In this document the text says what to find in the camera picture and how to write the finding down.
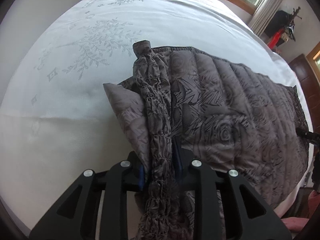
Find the grey quilted rose-pattern jacket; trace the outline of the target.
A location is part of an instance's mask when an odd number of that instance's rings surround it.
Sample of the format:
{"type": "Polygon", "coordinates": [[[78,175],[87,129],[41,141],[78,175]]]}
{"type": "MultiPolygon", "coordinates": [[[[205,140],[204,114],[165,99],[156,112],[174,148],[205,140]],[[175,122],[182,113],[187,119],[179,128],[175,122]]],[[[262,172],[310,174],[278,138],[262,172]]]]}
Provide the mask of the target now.
{"type": "Polygon", "coordinates": [[[133,75],[104,90],[147,174],[136,239],[193,236],[195,197],[177,189],[173,137],[213,169],[238,170],[272,208],[287,198],[309,162],[296,87],[193,47],[133,50],[133,75]]]}

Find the coat rack with clothes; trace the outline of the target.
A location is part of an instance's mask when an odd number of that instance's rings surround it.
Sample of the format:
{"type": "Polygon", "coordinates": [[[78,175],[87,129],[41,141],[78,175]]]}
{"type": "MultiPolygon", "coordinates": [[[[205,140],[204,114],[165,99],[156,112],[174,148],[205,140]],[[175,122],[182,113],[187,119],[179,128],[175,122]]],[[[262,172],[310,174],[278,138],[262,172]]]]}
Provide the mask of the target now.
{"type": "Polygon", "coordinates": [[[283,10],[279,10],[275,13],[272,20],[269,22],[266,29],[264,30],[264,33],[267,35],[267,37],[269,37],[269,40],[270,40],[270,38],[279,29],[283,29],[284,32],[281,35],[281,38],[279,39],[276,46],[274,46],[274,48],[278,47],[281,44],[288,42],[289,40],[296,41],[296,37],[294,35],[295,18],[302,19],[298,15],[300,10],[301,10],[301,7],[298,7],[297,9],[293,9],[293,13],[291,13],[291,14],[289,14],[288,12],[285,12],[283,10]]]}

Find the pink checked cloth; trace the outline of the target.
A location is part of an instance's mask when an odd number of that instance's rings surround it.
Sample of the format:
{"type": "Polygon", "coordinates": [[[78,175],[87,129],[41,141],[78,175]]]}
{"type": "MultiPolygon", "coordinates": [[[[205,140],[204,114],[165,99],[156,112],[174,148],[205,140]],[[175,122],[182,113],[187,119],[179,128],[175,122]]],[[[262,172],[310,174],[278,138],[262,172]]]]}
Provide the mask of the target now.
{"type": "Polygon", "coordinates": [[[289,217],[282,218],[281,221],[286,225],[286,227],[292,232],[300,232],[311,216],[315,213],[316,208],[319,206],[319,193],[315,190],[312,190],[308,196],[308,218],[299,218],[299,217],[289,217]]]}

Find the dark wooden headboard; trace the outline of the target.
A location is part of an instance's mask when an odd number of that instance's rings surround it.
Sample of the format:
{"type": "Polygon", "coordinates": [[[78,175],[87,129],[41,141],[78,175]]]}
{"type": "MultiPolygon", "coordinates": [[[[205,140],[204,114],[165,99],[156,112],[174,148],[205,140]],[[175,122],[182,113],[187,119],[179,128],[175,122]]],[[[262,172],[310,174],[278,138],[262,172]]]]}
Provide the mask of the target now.
{"type": "Polygon", "coordinates": [[[319,83],[304,54],[300,54],[289,63],[302,87],[311,116],[313,131],[319,133],[320,97],[319,83]]]}

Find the white embroidered bed sheet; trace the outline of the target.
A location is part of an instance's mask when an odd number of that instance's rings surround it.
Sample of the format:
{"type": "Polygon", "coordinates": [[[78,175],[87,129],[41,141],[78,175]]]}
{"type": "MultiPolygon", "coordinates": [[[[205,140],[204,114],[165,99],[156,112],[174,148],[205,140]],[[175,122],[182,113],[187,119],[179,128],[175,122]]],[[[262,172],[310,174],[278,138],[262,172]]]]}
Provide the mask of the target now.
{"type": "Polygon", "coordinates": [[[289,65],[218,0],[82,0],[33,44],[1,104],[1,198],[24,233],[88,168],[131,151],[103,85],[132,75],[132,46],[192,46],[299,86],[289,65]]]}

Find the red hanging bag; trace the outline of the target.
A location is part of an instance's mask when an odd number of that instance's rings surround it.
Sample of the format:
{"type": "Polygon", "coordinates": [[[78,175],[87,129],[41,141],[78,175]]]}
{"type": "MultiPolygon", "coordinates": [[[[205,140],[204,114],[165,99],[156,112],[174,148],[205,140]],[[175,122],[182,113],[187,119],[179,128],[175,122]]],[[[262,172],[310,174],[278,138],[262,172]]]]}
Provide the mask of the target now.
{"type": "Polygon", "coordinates": [[[270,49],[273,49],[274,46],[278,43],[279,39],[281,38],[281,35],[283,34],[283,29],[279,29],[269,40],[267,46],[270,49]]]}

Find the beige striped curtain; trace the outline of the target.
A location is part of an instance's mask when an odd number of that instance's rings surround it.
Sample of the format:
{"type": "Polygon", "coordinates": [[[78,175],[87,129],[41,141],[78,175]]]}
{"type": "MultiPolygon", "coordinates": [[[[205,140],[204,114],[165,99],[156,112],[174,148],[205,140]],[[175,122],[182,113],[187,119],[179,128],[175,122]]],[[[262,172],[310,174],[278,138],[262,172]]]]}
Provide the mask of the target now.
{"type": "Polygon", "coordinates": [[[282,1],[258,0],[257,8],[247,24],[255,35],[260,36],[264,32],[282,1]]]}

